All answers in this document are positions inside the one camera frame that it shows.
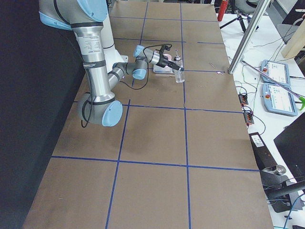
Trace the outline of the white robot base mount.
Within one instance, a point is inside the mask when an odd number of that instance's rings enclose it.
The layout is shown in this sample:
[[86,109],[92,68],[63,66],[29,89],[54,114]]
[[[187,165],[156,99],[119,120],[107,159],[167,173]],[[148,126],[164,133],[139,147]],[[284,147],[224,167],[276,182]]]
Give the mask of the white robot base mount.
[[128,62],[128,56],[120,55],[116,50],[109,15],[103,21],[101,38],[107,72],[110,72],[113,69],[113,65],[117,62]]

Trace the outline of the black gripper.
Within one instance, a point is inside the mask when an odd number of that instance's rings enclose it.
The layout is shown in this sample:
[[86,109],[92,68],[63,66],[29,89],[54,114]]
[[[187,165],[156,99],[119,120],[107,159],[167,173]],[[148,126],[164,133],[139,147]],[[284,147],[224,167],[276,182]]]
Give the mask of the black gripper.
[[183,67],[177,65],[176,63],[174,63],[172,61],[169,61],[167,59],[167,57],[165,57],[164,55],[160,55],[159,60],[156,65],[159,67],[162,67],[162,68],[165,68],[166,66],[168,66],[177,71],[184,71]]

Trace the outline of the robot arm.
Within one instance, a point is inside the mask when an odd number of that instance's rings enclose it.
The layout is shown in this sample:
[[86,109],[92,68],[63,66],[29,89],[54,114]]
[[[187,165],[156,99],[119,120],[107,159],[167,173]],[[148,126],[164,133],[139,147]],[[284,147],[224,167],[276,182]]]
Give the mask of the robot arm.
[[90,92],[77,103],[79,117],[84,122],[115,126],[120,121],[123,108],[112,88],[126,75],[142,80],[150,63],[184,70],[181,64],[164,56],[169,44],[162,45],[157,52],[138,45],[133,53],[135,62],[123,61],[115,49],[104,0],[41,0],[39,14],[43,24],[75,34],[90,87]]

